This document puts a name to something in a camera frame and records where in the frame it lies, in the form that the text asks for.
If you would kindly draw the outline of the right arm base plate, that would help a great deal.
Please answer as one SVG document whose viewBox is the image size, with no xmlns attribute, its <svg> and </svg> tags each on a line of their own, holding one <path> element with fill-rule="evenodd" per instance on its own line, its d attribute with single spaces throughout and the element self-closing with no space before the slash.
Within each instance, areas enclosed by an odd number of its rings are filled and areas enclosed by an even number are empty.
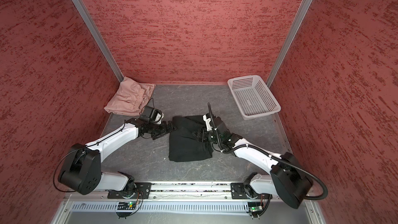
<svg viewBox="0 0 398 224">
<path fill-rule="evenodd" d="M 254 189 L 245 183 L 231 183 L 231 196 L 232 199 L 252 199 L 252 200 L 260 200 L 261 197 L 265 197 L 266 199 L 270 196 L 270 194 L 258 194 L 254 191 Z"/>
</svg>

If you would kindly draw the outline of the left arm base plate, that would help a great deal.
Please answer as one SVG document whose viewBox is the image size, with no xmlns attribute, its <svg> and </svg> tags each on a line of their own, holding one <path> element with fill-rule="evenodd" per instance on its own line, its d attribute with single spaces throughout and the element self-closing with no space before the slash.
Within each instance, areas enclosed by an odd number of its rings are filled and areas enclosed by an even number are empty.
<svg viewBox="0 0 398 224">
<path fill-rule="evenodd" d="M 129 183 L 126 188 L 122 191 L 110 190 L 108 192 L 108 199 L 137 199 L 144 198 L 148 199 L 151 191 L 152 183 Z"/>
</svg>

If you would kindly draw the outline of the black shorts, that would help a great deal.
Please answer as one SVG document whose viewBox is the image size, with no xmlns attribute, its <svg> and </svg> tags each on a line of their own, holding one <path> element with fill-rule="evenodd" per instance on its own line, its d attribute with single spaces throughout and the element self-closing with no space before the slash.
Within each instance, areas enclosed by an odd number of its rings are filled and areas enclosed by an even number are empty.
<svg viewBox="0 0 398 224">
<path fill-rule="evenodd" d="M 192 162 L 212 158 L 210 142 L 198 137 L 202 129 L 207 130 L 202 115 L 175 116 L 172 122 L 176 129 L 169 135 L 169 160 Z"/>
</svg>

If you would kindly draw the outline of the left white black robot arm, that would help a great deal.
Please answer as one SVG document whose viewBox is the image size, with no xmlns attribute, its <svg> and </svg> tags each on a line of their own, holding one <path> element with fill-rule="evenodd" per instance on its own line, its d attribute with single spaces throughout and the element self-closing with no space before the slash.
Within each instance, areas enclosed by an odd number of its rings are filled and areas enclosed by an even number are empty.
<svg viewBox="0 0 398 224">
<path fill-rule="evenodd" d="M 56 167 L 58 175 L 53 176 L 60 184 L 69 188 L 64 193 L 77 192 L 88 195 L 94 191 L 115 192 L 122 199 L 137 197 L 137 189 L 133 176 L 122 172 L 103 172 L 102 162 L 113 152 L 146 134 L 156 140 L 175 131 L 171 121 L 157 123 L 143 121 L 139 118 L 126 120 L 124 124 L 110 134 L 85 145 L 75 144 L 61 159 Z"/>
</svg>

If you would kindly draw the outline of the pink shorts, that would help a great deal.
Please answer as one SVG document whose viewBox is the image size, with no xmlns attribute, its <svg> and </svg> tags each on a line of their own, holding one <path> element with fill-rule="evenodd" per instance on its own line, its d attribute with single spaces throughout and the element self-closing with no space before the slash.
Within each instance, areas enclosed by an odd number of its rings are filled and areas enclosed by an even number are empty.
<svg viewBox="0 0 398 224">
<path fill-rule="evenodd" d="M 104 110 L 117 115 L 139 116 L 151 99 L 154 89 L 155 84 L 139 83 L 125 77 Z"/>
</svg>

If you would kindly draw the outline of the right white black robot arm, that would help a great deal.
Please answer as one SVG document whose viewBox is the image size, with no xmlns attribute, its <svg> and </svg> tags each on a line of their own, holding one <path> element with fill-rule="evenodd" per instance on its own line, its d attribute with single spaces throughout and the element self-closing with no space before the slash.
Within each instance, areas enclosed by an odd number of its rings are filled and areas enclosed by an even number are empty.
<svg viewBox="0 0 398 224">
<path fill-rule="evenodd" d="M 288 206 L 297 209 L 312 188 L 313 179 L 303 170 L 291 153 L 278 154 L 260 148 L 240 135 L 231 133 L 219 117 L 203 116 L 206 128 L 200 138 L 219 146 L 223 154 L 232 154 L 249 161 L 271 176 L 268 181 L 254 174 L 245 182 L 248 194 L 276 195 Z"/>
</svg>

